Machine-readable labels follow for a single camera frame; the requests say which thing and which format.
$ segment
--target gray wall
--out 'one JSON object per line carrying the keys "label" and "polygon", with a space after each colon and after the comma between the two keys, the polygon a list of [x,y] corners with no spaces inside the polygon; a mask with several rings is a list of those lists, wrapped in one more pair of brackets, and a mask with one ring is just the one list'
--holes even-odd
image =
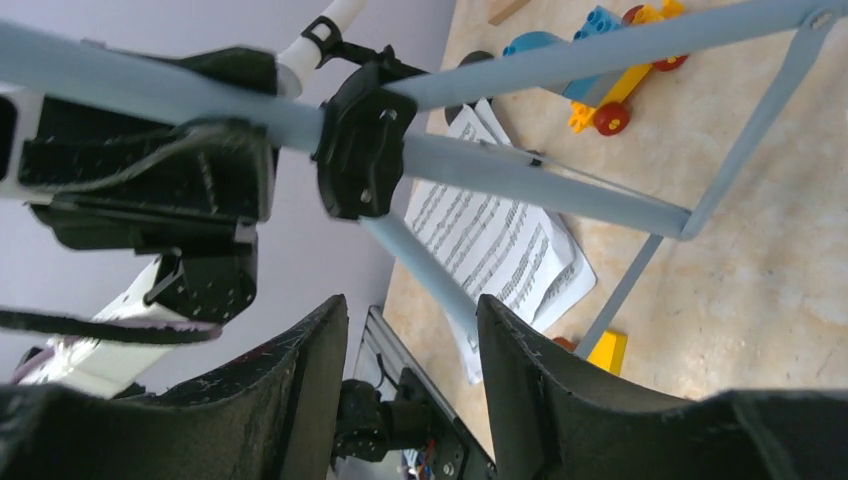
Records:
{"label": "gray wall", "polygon": [[[369,0],[350,41],[438,69],[455,0]],[[244,44],[288,45],[329,0],[4,0],[0,17],[117,48],[189,55]],[[352,67],[331,62],[301,98],[329,98]],[[419,119],[416,128],[423,128]],[[142,377],[162,389],[200,374],[286,330],[329,295],[347,295],[352,345],[367,306],[382,303],[393,259],[358,225],[331,221],[305,155],[283,152],[272,220],[260,229],[259,295],[217,342],[172,352]],[[405,209],[409,184],[399,191]],[[79,253],[59,246],[22,205],[0,203],[0,304],[92,315],[135,278],[149,258],[131,252]],[[0,382],[20,355],[43,339],[0,333]]]}

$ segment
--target cable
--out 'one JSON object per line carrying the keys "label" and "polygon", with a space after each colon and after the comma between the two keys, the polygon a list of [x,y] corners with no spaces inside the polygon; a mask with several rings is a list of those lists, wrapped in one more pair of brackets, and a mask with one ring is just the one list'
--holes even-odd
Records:
{"label": "cable", "polygon": [[419,478],[421,478],[421,473],[424,472],[425,469],[430,468],[430,466],[429,466],[430,456],[433,454],[433,447],[435,447],[435,446],[436,446],[436,442],[435,442],[435,440],[433,440],[431,438],[430,442],[427,444],[427,451],[424,454],[424,460],[421,462],[421,465],[418,466],[418,477]]}
{"label": "cable", "polygon": [[380,368],[380,383],[378,383],[374,388],[380,388],[383,386],[383,381],[388,379],[389,383],[391,383],[392,386],[395,387],[395,391],[397,391],[397,382],[395,382],[394,379],[386,372],[386,365],[383,363],[382,353],[377,354],[377,366]]}
{"label": "cable", "polygon": [[0,310],[0,328],[148,345],[208,342],[219,338],[222,332],[220,325],[206,322],[132,317],[95,323],[60,315],[14,310]]}

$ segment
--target blue toy block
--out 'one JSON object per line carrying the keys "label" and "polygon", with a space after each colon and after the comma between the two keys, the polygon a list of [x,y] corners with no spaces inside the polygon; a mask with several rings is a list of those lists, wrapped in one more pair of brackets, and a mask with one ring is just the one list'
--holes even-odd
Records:
{"label": "blue toy block", "polygon": [[[557,37],[553,33],[542,31],[527,32],[515,37],[515,39],[510,42],[510,44],[507,45],[506,48],[504,48],[503,56],[508,57],[510,55],[526,52],[528,50],[534,50],[536,48],[547,47],[549,45],[553,45],[560,42],[568,43],[567,41]],[[548,91],[556,93],[557,95],[562,95],[562,92],[565,91],[566,87],[568,87],[568,83],[550,85],[544,88]]]}
{"label": "blue toy block", "polygon": [[[586,17],[586,22],[580,30],[574,34],[574,41],[583,40],[584,38],[595,35],[603,35],[604,33],[612,32],[619,28],[622,28],[621,17],[610,12],[604,7],[595,7],[594,10],[589,12],[589,15]],[[624,71],[612,73],[615,75],[615,78],[618,78],[621,77],[621,74],[624,73]],[[600,100],[606,96],[606,92],[609,91],[609,88],[612,88],[612,86],[615,85],[615,82],[609,83],[606,81],[601,82],[603,85],[598,84],[599,80],[601,80],[604,75],[608,74],[595,75],[594,77],[574,80],[568,84],[568,87],[566,87],[565,91],[562,92],[562,95],[584,105],[592,106],[592,103],[600,102]]]}
{"label": "blue toy block", "polygon": [[586,23],[574,34],[574,40],[602,35],[619,28],[621,28],[621,17],[604,7],[595,7],[586,17]]}

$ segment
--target black clamp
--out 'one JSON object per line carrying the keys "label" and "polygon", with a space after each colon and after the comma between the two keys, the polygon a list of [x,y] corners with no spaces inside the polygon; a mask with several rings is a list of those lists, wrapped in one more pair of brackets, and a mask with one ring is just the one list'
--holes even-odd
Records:
{"label": "black clamp", "polygon": [[411,74],[386,47],[322,105],[324,130],[312,159],[331,217],[357,220],[389,213],[403,175],[403,137],[418,105],[383,86]]}

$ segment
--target red toy wheel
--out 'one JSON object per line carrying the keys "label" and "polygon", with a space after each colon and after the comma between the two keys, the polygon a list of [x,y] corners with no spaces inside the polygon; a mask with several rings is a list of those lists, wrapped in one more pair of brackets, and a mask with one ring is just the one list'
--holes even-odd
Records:
{"label": "red toy wheel", "polygon": [[633,23],[633,19],[636,18],[636,12],[642,10],[642,7],[644,7],[644,5],[636,5],[635,7],[628,10],[627,13],[625,13],[624,16],[621,17],[621,24],[626,27]]}
{"label": "red toy wheel", "polygon": [[567,339],[565,339],[563,337],[554,338],[554,343],[556,343],[560,347],[568,350],[569,352],[573,352],[574,349],[577,348],[577,345],[571,343],[570,341],[568,341]]}
{"label": "red toy wheel", "polygon": [[605,137],[620,133],[630,123],[630,112],[620,103],[608,103],[595,112],[592,122]]}
{"label": "red toy wheel", "polygon": [[683,65],[683,62],[689,58],[689,55],[681,55],[679,57],[668,57],[664,60],[654,62],[654,68],[661,72],[670,72]]}

